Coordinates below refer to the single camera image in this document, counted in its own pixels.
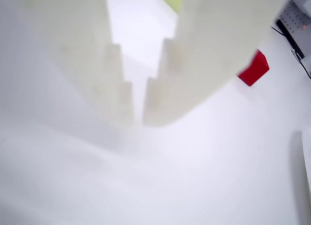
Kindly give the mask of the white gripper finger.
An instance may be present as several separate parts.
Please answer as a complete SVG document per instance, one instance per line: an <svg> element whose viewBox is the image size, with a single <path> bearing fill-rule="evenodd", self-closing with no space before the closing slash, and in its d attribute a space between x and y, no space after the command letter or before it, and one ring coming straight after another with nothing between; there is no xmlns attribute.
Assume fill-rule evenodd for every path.
<svg viewBox="0 0 311 225"><path fill-rule="evenodd" d="M115 127L132 125L132 83L112 40L106 0L14 0L14 7L97 116Z"/></svg>
<svg viewBox="0 0 311 225"><path fill-rule="evenodd" d="M143 123L177 121L245 69L287 1L183 0L147 83Z"/></svg>

